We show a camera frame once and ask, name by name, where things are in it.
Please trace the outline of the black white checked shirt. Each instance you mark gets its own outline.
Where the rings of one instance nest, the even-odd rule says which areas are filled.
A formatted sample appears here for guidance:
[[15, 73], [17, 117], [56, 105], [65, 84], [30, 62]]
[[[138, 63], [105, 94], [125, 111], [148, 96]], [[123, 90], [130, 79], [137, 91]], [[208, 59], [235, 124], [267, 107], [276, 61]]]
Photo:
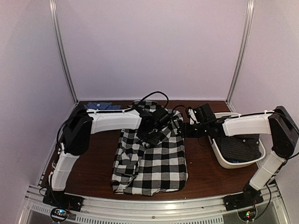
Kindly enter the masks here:
[[173, 119], [161, 130], [155, 146], [141, 141], [136, 130], [121, 131], [111, 176], [114, 193], [153, 196], [184, 188], [188, 172], [184, 139], [178, 131], [183, 115], [171, 109], [168, 112]]

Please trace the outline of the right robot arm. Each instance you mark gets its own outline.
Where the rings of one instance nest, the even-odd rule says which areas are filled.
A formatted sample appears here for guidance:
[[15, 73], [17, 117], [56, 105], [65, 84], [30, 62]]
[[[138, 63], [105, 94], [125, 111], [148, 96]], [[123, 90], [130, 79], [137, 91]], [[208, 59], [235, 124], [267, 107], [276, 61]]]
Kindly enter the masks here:
[[230, 112], [213, 113], [209, 104], [188, 109], [188, 123], [179, 125], [184, 138], [200, 138], [209, 136], [212, 144], [219, 137], [235, 137], [237, 135], [267, 134], [272, 138], [271, 153], [267, 155], [261, 167], [251, 177], [240, 194], [240, 203], [251, 205], [259, 190], [269, 183], [279, 170], [293, 157], [299, 140], [299, 129], [288, 111], [277, 106], [272, 111], [252, 114]]

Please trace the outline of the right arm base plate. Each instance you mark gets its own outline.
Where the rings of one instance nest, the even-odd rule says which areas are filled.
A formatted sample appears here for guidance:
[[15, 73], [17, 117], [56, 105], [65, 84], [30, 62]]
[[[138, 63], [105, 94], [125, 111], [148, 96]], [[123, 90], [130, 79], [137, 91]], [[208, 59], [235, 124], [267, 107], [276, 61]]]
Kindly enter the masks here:
[[223, 198], [226, 211], [243, 209], [246, 207], [254, 206], [257, 203], [262, 203], [263, 197], [258, 193], [257, 196], [252, 197], [247, 193], [238, 193], [234, 195], [227, 195]]

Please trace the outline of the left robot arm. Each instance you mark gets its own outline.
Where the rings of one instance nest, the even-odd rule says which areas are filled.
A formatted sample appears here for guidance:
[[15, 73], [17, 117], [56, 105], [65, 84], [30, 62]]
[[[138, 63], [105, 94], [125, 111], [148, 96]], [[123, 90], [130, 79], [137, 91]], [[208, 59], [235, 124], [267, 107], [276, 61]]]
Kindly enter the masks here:
[[94, 110], [77, 106], [58, 132], [61, 153], [49, 175], [49, 200], [57, 207], [66, 205], [64, 189], [67, 179], [76, 160], [88, 150], [92, 134], [131, 129], [137, 131], [140, 140], [153, 146], [160, 138], [159, 131], [167, 126], [170, 119], [171, 114], [161, 106], [153, 112], [139, 106], [119, 110]]

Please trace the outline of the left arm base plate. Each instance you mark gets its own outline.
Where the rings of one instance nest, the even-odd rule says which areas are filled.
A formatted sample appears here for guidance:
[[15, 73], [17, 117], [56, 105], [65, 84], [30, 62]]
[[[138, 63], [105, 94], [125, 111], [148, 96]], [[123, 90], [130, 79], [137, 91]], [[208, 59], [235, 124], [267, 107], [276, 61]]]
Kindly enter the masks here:
[[81, 211], [83, 198], [64, 193], [63, 191], [46, 192], [43, 203], [70, 211]]

